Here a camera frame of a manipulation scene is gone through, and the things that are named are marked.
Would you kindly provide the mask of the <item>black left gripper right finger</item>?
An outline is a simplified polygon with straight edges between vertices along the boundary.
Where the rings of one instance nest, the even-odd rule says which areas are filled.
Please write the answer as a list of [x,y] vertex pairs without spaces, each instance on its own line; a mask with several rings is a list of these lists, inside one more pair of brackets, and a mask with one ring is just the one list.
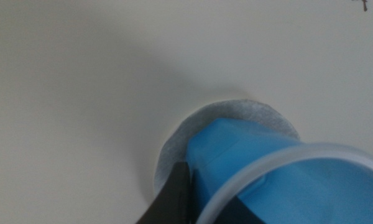
[[234,197],[221,211],[216,224],[264,224],[257,215],[249,210],[238,198]]

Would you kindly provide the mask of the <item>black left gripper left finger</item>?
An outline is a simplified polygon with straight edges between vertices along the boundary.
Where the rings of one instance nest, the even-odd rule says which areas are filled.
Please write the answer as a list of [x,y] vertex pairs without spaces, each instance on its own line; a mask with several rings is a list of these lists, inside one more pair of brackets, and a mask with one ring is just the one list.
[[187,224],[190,204],[190,170],[186,162],[174,163],[168,179],[137,224]]

